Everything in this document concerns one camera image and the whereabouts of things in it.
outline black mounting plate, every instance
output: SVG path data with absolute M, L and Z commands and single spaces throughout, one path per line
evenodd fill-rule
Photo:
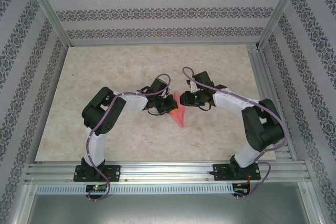
M 230 169 L 230 164 L 214 164 L 213 172 L 210 174 L 214 175 L 216 181 L 228 181 L 228 180 L 247 180 L 247 174 L 250 175 L 250 180 L 260 180 L 260 171 L 257 163 L 253 163 L 248 166 L 241 176 L 236 177 Z
M 108 177 L 110 182 L 119 182 L 120 165 L 104 165 L 102 172 Z M 105 182 L 105 179 L 100 176 L 98 179 L 92 177 L 85 172 L 83 165 L 77 165 L 74 174 L 74 182 Z

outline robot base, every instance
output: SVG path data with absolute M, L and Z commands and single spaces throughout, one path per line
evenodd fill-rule
M 120 168 L 120 165 L 105 165 L 105 161 L 98 166 L 110 182 L 119 182 Z M 74 182 L 105 182 L 105 179 L 82 158 L 81 165 L 76 166 Z
M 233 180 L 248 180 L 248 175 L 250 180 L 260 180 L 260 171 L 257 163 L 253 163 L 246 168 L 240 168 L 239 173 L 234 173 L 231 164 L 214 164 L 213 172 L 215 181 L 233 181 Z

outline striped wall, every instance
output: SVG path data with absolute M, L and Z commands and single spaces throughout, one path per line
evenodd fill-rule
M 336 223 L 335 0 L 290 0 L 264 54 L 299 159 Z
M 66 49 L 37 0 L 0 0 L 0 223 L 34 162 Z
M 257 42 L 279 0 L 50 0 L 76 45 Z

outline robotic arm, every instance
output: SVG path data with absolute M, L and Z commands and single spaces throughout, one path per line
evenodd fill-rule
M 202 106 L 208 103 L 208 110 L 210 110 L 212 106 L 217 106 L 226 108 L 243 117 L 247 144 L 231 157 L 229 168 L 234 177 L 246 177 L 246 174 L 253 166 L 256 159 L 262 156 L 263 151 L 269 145 L 276 144 L 284 137 L 284 132 L 279 122 L 261 108 L 249 102 L 242 101 L 235 96 L 229 95 L 230 90 L 226 86 L 215 86 L 206 71 L 193 75 L 193 78 L 201 84 L 223 90 L 225 93 L 205 88 L 187 80 L 191 90 L 186 91 L 181 95 L 180 102 L 182 105 L 197 106 L 200 109 L 205 110 Z M 271 100 L 264 99 L 262 101 L 257 101 L 251 99 L 251 101 L 262 105 L 279 117 Z
M 89 154 L 85 153 L 81 165 L 76 167 L 74 181 L 84 180 L 88 182 L 102 179 L 93 165 L 101 172 L 106 172 L 104 148 L 107 133 L 113 128 L 123 110 L 147 110 L 151 115 L 163 115 L 178 108 L 173 95 L 169 94 L 168 88 L 165 91 L 159 92 L 164 90 L 167 85 L 164 81 L 156 78 L 150 87 L 142 88 L 137 91 L 136 95 L 129 93 L 120 94 L 104 87 L 94 96 L 82 112 L 88 136 L 104 116 L 106 108 L 110 106 L 112 100 L 119 94 L 106 118 L 91 136 L 88 144 Z M 150 113 L 149 109 L 151 108 L 156 108 L 158 113 Z

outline beige stone surface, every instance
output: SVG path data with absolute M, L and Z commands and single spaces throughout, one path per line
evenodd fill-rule
M 259 99 L 244 45 L 113 46 L 70 48 L 60 76 L 36 161 L 79 161 L 86 129 L 81 112 L 104 86 L 135 91 L 160 73 L 172 78 L 171 92 L 189 89 L 182 67 L 206 70 L 214 83 Z M 186 107 L 185 126 L 168 115 L 123 111 L 109 132 L 107 161 L 228 160 L 247 142 L 243 121 L 224 108 L 204 112 Z M 273 152 L 264 159 L 274 159 Z

